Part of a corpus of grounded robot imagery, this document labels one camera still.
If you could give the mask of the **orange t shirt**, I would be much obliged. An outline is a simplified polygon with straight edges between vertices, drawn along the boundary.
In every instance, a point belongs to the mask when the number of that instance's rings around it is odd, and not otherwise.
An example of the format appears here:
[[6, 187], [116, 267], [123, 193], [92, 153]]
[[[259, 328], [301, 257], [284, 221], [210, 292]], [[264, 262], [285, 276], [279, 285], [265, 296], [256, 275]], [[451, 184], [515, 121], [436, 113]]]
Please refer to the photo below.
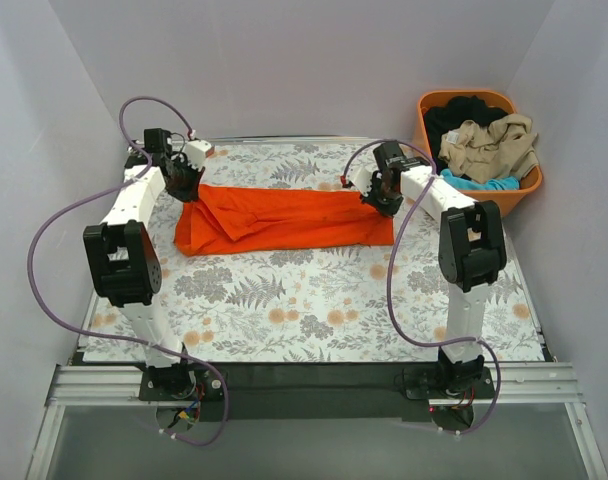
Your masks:
[[183, 206], [174, 244], [186, 256], [351, 245], [389, 246], [393, 220], [357, 192], [202, 185]]

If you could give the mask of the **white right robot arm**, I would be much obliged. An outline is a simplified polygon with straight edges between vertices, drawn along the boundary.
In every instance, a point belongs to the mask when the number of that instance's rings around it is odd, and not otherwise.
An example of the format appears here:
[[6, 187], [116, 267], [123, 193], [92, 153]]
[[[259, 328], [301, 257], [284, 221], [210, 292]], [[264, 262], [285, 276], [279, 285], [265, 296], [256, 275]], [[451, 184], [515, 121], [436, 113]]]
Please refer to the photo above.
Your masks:
[[444, 395], [459, 397], [483, 377], [486, 301], [507, 263], [500, 208], [449, 185], [425, 152], [407, 157], [404, 142], [376, 140], [369, 146], [376, 167], [345, 174], [343, 187], [355, 187], [363, 203], [388, 218], [410, 199], [439, 224], [438, 265], [449, 284], [448, 317], [444, 339], [432, 345], [438, 360], [431, 383]]

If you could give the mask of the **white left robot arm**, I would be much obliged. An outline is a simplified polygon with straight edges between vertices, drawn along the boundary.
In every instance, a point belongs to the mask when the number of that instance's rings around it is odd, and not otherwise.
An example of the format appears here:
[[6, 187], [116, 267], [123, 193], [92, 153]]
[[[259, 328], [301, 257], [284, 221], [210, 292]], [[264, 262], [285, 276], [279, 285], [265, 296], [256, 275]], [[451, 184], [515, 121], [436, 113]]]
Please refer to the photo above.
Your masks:
[[214, 148], [193, 133], [174, 148], [172, 136], [161, 128], [144, 131], [143, 150], [131, 148], [124, 166], [128, 186], [100, 224], [85, 228], [83, 243], [97, 295], [117, 308], [144, 342], [145, 386], [184, 400], [195, 392], [197, 377], [186, 360], [168, 353], [184, 347], [156, 299], [163, 275], [147, 226], [162, 192], [185, 203], [198, 198]]

